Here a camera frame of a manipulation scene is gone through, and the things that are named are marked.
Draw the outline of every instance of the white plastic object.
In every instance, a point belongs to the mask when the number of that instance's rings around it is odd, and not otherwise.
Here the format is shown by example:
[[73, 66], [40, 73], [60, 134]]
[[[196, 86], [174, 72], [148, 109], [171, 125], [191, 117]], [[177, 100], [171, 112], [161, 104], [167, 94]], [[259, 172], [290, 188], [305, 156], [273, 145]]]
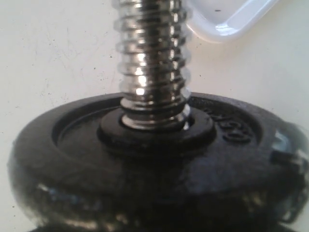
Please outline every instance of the white plastic object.
[[199, 38], [224, 43], [250, 29], [279, 0], [187, 0], [188, 27]]

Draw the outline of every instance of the white table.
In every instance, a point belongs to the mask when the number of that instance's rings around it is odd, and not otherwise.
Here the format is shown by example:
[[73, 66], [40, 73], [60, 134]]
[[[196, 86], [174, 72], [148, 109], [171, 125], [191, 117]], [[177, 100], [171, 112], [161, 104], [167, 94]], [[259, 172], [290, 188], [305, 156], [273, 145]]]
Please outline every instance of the white table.
[[[268, 109], [309, 128], [309, 1], [281, 0], [228, 44], [193, 38], [191, 89]], [[11, 0], [0, 6], [0, 231], [33, 225], [17, 208], [6, 163], [19, 131], [73, 100], [117, 92], [116, 12], [105, 0]], [[307, 232], [307, 208], [295, 228]]]

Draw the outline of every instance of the black weight plate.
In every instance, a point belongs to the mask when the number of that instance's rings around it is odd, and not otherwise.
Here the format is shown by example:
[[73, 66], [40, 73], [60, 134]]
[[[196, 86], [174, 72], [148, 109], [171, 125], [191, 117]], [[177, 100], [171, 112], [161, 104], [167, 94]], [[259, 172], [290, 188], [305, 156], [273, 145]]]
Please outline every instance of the black weight plate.
[[[166, 159], [105, 149], [97, 131], [119, 94], [43, 114], [20, 133], [9, 161], [17, 201], [39, 225], [88, 231], [198, 231], [280, 218], [299, 187], [298, 173], [271, 162], [276, 134], [289, 138], [289, 124], [223, 97], [194, 93], [189, 104], [212, 117], [216, 137]], [[289, 139], [279, 146], [293, 153], [299, 147]]]

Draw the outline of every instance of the white surface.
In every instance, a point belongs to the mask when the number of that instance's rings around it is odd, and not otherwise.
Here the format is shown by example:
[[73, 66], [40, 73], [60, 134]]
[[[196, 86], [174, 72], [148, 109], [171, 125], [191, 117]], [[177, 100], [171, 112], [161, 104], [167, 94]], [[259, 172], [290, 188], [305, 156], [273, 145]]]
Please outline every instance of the white surface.
[[[309, 1], [281, 0], [226, 44], [194, 37], [191, 89], [266, 108], [309, 128]], [[116, 92], [116, 13], [105, 0], [10, 0], [0, 6], [0, 231], [33, 225], [15, 206], [6, 174], [12, 143], [34, 117], [73, 100]], [[295, 225], [309, 231], [309, 208]]]
[[224, 43], [242, 36], [278, 0], [188, 0], [189, 28], [201, 39]]

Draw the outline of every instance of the metal thread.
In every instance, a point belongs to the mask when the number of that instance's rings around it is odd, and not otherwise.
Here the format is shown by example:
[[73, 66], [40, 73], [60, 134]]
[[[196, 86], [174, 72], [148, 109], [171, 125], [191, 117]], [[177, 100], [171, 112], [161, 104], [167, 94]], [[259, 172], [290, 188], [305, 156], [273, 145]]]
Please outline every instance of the metal thread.
[[181, 130], [190, 114], [184, 0], [113, 0], [113, 6], [120, 16], [122, 122], [146, 131]]

